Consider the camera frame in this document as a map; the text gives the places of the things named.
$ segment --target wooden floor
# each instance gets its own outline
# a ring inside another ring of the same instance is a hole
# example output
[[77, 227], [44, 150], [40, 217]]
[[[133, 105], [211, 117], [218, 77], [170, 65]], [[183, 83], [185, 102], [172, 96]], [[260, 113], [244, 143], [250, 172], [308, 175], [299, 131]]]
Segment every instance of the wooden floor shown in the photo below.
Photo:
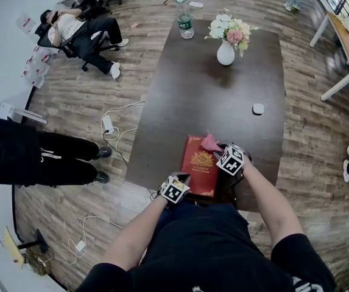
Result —
[[[147, 96], [175, 18], [174, 2], [165, 6], [163, 1], [112, 3], [112, 16], [118, 20], [123, 36], [130, 38], [129, 45], [119, 52], [104, 53], [121, 64], [121, 77], [116, 82], [94, 67], [84, 73], [77, 58], [56, 56], [46, 83], [36, 91], [29, 108], [48, 118], [49, 123], [38, 128], [104, 145], [100, 135], [104, 112]], [[348, 72], [333, 43], [331, 29], [315, 49], [309, 47], [325, 13], [315, 0], [305, 0], [300, 13], [286, 12], [284, 0], [199, 1], [204, 8], [193, 11], [199, 19], [213, 19], [228, 8], [235, 17], [279, 34], [286, 120], [277, 187], [289, 199], [315, 249], [335, 273], [349, 256], [349, 184], [342, 177], [342, 162], [349, 145], [349, 86], [327, 102], [320, 100], [320, 95]], [[139, 26], [131, 29], [133, 23]], [[142, 108], [134, 106], [112, 114], [114, 125], [121, 131], [136, 128]], [[118, 145], [126, 158], [134, 135], [134, 131], [125, 134]], [[82, 222], [87, 215], [100, 215], [125, 225], [146, 206], [148, 191], [123, 183], [126, 167], [119, 156], [96, 165], [111, 175], [110, 183], [16, 189], [16, 219], [22, 238], [31, 240], [34, 230], [39, 228], [55, 255], [70, 263], [74, 256], [68, 251], [68, 239], [78, 243], [83, 238]], [[269, 233], [260, 215], [253, 212], [244, 215], [250, 222], [253, 241], [269, 256]], [[118, 232], [116, 226], [104, 220], [88, 218], [87, 254], [71, 266], [52, 262], [52, 272], [60, 282], [75, 289]], [[349, 265], [338, 274], [337, 281], [340, 287], [349, 285]]]

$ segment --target pink flower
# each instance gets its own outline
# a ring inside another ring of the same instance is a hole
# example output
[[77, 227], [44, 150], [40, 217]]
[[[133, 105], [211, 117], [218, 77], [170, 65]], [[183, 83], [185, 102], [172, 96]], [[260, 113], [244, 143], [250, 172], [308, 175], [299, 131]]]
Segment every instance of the pink flower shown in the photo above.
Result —
[[227, 32], [227, 41], [231, 44], [241, 42], [243, 39], [243, 33], [238, 29], [230, 29]]

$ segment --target black t-shirt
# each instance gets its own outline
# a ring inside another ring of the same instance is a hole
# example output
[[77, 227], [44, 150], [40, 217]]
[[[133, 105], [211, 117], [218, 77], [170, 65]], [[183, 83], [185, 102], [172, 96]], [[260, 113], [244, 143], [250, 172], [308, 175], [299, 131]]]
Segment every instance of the black t-shirt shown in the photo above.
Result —
[[34, 127], [0, 119], [0, 184], [35, 185], [40, 151]]
[[195, 207], [154, 236], [140, 266], [126, 272], [98, 264], [76, 292], [280, 292], [303, 284], [334, 291], [333, 275], [305, 235], [282, 239], [269, 260], [251, 241], [247, 225], [240, 215]]

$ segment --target person reclining in chair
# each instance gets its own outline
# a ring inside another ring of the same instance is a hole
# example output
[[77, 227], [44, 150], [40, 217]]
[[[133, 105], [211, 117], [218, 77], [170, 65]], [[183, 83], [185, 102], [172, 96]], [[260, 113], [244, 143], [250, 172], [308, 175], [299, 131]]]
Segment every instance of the person reclining in chair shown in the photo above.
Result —
[[128, 39], [121, 37], [120, 28], [114, 18], [99, 18], [91, 21], [79, 21], [80, 9], [61, 10], [53, 12], [46, 10], [40, 16], [42, 24], [49, 23], [52, 27], [48, 31], [48, 39], [53, 46], [59, 47], [62, 40], [71, 39], [72, 46], [77, 55], [95, 65], [104, 74], [110, 73], [113, 79], [120, 76], [120, 63], [108, 61], [98, 53], [95, 53], [91, 36], [97, 32], [108, 33], [111, 44], [125, 46]]

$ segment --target water bottle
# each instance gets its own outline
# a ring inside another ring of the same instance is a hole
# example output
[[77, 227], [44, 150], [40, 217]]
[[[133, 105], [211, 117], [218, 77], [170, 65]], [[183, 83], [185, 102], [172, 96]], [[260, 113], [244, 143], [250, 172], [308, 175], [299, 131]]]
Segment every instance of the water bottle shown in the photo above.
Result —
[[180, 26], [181, 36], [184, 39], [190, 39], [194, 36], [192, 28], [192, 18], [189, 14], [188, 5], [184, 0], [177, 0], [178, 4], [178, 26]]

